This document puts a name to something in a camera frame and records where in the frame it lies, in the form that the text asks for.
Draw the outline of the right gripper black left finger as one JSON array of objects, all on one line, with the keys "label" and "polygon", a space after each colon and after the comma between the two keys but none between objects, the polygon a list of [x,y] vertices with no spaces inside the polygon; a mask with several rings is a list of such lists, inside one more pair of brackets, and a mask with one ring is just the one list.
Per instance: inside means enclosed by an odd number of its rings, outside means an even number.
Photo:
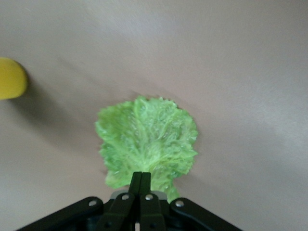
[{"label": "right gripper black left finger", "polygon": [[104,203],[87,197],[34,221],[20,231],[124,231],[135,227],[134,204],[140,192],[142,173],[134,172],[127,191],[116,191]]}]

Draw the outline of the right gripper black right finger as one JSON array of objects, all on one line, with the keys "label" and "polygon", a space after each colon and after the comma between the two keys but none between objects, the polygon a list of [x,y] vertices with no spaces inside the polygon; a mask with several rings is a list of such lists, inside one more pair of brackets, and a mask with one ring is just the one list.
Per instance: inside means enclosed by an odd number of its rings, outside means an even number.
[{"label": "right gripper black right finger", "polygon": [[141,231],[239,231],[240,229],[187,198],[172,202],[150,191],[151,174],[139,173]]}]

